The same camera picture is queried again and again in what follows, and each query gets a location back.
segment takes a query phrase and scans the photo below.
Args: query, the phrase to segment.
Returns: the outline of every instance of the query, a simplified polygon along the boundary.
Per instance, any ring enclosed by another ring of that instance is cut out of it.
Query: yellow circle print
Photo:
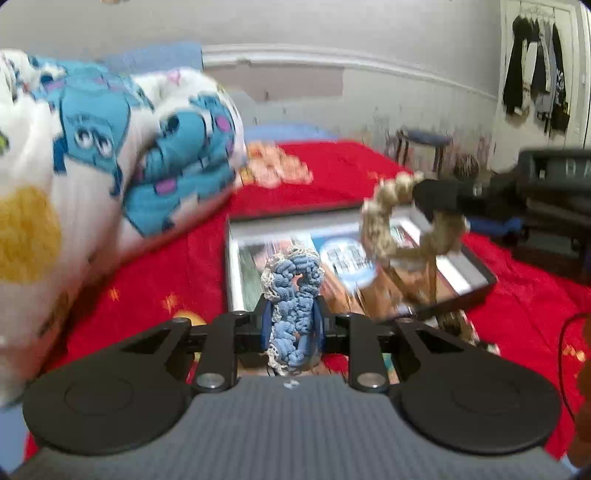
[[[0,198],[0,280],[38,281],[60,250],[60,221],[42,190],[22,187]]]
[[[207,322],[203,320],[199,315],[189,310],[180,310],[174,315],[174,318],[181,319],[186,318],[191,320],[191,325],[194,327],[197,325],[207,325]]]

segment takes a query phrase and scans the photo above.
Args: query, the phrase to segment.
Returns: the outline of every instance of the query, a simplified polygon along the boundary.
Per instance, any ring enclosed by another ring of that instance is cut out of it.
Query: wall
[[[100,57],[164,40],[370,53],[496,95],[498,0],[9,0],[0,44]]]
[[[237,94],[246,124],[316,123],[380,151],[403,125],[461,137],[474,154],[491,134],[499,0],[9,0],[0,11],[0,46],[42,55],[167,40],[201,42],[209,72],[248,91]]]
[[[277,76],[286,70],[285,79]],[[400,127],[421,128],[453,137],[448,167],[456,153],[474,155],[486,165],[496,110],[491,96],[369,69],[241,65],[206,71],[232,95],[245,125],[311,123],[380,152]],[[332,90],[317,95],[316,82]],[[278,83],[280,93],[274,90]]]

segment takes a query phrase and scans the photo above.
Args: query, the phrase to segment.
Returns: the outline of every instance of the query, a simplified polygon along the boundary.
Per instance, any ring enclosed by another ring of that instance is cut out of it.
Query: red bedspread
[[[225,226],[229,215],[285,211],[299,206],[334,205],[372,196],[379,178],[400,168],[352,142],[284,145],[307,164],[309,185],[282,184],[275,189],[241,187],[228,204],[190,234],[121,268],[84,311],[56,350],[49,368],[70,362],[164,322],[180,311],[210,322],[225,310],[223,266]],[[470,234],[465,243],[498,276],[499,283],[482,306],[469,312],[481,338],[497,343],[502,355],[532,368],[557,384],[558,333],[568,317],[591,310],[588,288],[519,264],[486,238]],[[564,341],[564,382],[577,409],[581,398],[576,374],[589,350],[573,325]],[[573,437],[563,412],[547,449],[560,456]],[[27,453],[35,447],[29,442]]]

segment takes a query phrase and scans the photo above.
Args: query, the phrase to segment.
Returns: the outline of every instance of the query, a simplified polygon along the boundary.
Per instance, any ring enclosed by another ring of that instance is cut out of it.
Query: blue cartoon monster print
[[[174,227],[171,216],[183,199],[207,200],[234,180],[228,158],[236,130],[229,109],[209,95],[191,98],[190,105],[162,122],[162,136],[124,198],[124,215],[142,236]]]
[[[144,157],[136,183],[198,173],[228,160],[236,135],[228,108],[216,96],[191,98],[190,106],[162,121],[162,134]]]
[[[46,101],[50,108],[55,109],[57,101],[67,87],[84,90],[85,92],[110,91],[123,95],[131,108],[148,107],[154,111],[154,105],[144,91],[132,79],[120,77],[110,73],[102,73],[92,67],[78,70],[76,74],[61,77],[46,83],[31,92],[35,101]]]
[[[82,61],[61,61],[56,59],[28,56],[29,64],[37,69],[41,70],[39,83],[41,85],[47,85],[55,82],[62,77],[74,74],[101,74],[107,73],[108,70],[105,66],[98,63],[89,63]]]
[[[112,197],[121,194],[123,173],[117,156],[125,142],[131,107],[117,92],[64,88],[56,104],[63,136],[53,144],[53,170],[66,174],[65,156],[113,175]]]

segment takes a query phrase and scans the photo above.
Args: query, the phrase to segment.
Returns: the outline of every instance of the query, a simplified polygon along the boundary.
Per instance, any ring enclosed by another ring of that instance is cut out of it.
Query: framed picture
[[[494,275],[463,248],[437,258],[437,303],[428,304],[425,271],[397,269],[421,302],[403,297],[379,265],[369,259],[359,239],[361,205],[293,212],[281,216],[230,219],[226,251],[230,310],[252,311],[263,294],[261,274],[269,257],[301,245],[318,252],[325,271],[320,294],[333,313],[363,313],[383,322],[412,311],[420,320],[468,309],[484,300],[495,284]],[[431,228],[414,207],[396,209],[391,233],[399,245],[418,245],[421,233]]]

